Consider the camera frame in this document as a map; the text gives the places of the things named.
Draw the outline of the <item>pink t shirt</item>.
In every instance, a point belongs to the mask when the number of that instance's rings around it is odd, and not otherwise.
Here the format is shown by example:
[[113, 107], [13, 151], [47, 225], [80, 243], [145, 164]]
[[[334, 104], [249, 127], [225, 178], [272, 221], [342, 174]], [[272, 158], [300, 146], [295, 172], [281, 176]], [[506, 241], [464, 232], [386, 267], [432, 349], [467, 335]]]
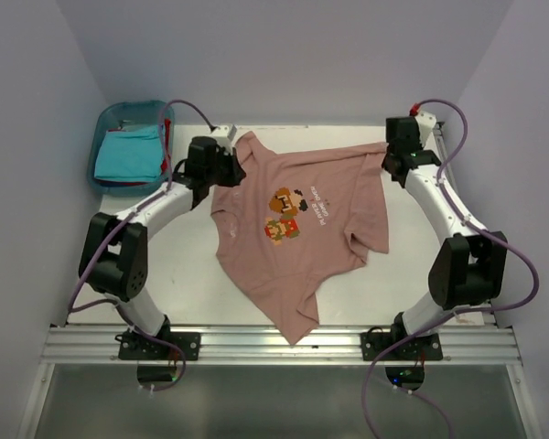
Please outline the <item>pink t shirt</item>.
[[217, 259], [235, 286], [295, 345], [319, 325], [330, 277], [389, 251], [384, 142], [278, 154], [248, 132], [236, 143], [246, 176], [216, 187]]

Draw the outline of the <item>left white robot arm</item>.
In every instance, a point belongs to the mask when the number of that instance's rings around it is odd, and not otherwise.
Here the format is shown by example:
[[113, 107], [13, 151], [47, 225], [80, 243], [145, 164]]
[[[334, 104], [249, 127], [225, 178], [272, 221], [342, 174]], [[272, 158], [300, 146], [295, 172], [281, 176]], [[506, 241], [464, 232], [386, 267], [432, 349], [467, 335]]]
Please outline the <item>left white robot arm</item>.
[[229, 134], [214, 130], [193, 137], [187, 157], [157, 191], [115, 215], [99, 212], [91, 218], [68, 312], [82, 310], [74, 304], [87, 284], [115, 306], [140, 336], [139, 347], [148, 357], [165, 357], [172, 347], [170, 321], [145, 289], [148, 243], [172, 220], [195, 209], [212, 187], [236, 187], [244, 178]]

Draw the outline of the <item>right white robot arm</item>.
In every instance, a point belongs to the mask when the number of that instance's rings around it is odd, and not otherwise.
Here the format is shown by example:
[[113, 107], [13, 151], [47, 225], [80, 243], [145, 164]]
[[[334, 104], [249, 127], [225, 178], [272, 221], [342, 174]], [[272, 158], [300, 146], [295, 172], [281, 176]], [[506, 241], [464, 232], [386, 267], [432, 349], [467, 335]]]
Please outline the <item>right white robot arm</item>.
[[506, 248], [470, 227], [473, 216], [439, 171], [442, 161], [425, 147], [435, 126], [426, 112], [385, 121], [382, 168], [416, 201], [440, 244], [428, 292], [391, 325], [389, 347], [400, 359], [411, 358], [422, 347], [421, 337], [436, 332], [427, 328], [430, 323], [498, 297], [506, 263]]

